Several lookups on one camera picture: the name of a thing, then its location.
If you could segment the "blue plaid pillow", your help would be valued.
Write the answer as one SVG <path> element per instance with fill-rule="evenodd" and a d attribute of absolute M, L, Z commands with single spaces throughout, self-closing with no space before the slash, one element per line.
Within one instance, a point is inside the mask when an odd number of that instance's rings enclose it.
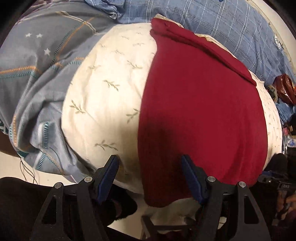
<path fill-rule="evenodd" d="M 210 35 L 224 45 L 265 85 L 295 73 L 269 23 L 247 1 L 93 1 L 91 7 L 121 24 L 149 23 L 156 14 L 196 34 Z"/>

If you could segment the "dark red shiny bag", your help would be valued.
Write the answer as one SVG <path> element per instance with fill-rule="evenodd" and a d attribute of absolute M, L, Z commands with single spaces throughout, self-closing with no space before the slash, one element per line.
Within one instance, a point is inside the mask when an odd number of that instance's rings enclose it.
<path fill-rule="evenodd" d="M 278 97 L 288 105 L 295 105 L 295 85 L 287 74 L 279 75 L 273 82 Z"/>

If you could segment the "cream leaf-print pillow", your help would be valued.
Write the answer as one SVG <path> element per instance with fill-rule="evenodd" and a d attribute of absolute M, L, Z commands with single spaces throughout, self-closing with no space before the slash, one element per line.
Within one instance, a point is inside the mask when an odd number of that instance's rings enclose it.
<path fill-rule="evenodd" d="M 151 28 L 151 22 L 115 25 L 98 41 L 71 81 L 61 121 L 66 140 L 78 157 L 100 168 L 111 155 L 119 156 L 116 185 L 143 197 L 138 127 L 145 84 L 157 52 Z M 235 57 L 213 37 L 195 35 Z M 248 71 L 256 82 L 267 127 L 264 170 L 271 158 L 281 152 L 281 123 L 264 83 Z M 184 217 L 192 216 L 197 209 L 198 203 L 191 195 L 164 207 L 148 205 L 145 212 L 157 225 L 181 225 Z"/>

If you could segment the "red fleece garment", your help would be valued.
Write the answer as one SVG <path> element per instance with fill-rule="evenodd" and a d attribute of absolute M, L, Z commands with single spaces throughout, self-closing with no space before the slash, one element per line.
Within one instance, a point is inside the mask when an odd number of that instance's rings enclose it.
<path fill-rule="evenodd" d="M 220 182 L 256 183 L 267 158 L 264 111 L 246 66 L 217 44 L 153 19 L 157 52 L 140 108 L 138 157 L 145 202 L 191 196 L 181 157 Z"/>

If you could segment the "grey patterned bed sheet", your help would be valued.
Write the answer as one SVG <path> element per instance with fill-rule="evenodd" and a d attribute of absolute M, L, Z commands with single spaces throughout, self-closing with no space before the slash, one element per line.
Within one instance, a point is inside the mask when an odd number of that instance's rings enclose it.
<path fill-rule="evenodd" d="M 94 171 L 69 147 L 62 106 L 72 78 L 115 21 L 85 1 L 52 1 L 16 22 L 1 46 L 1 130 L 38 171 L 79 182 Z"/>

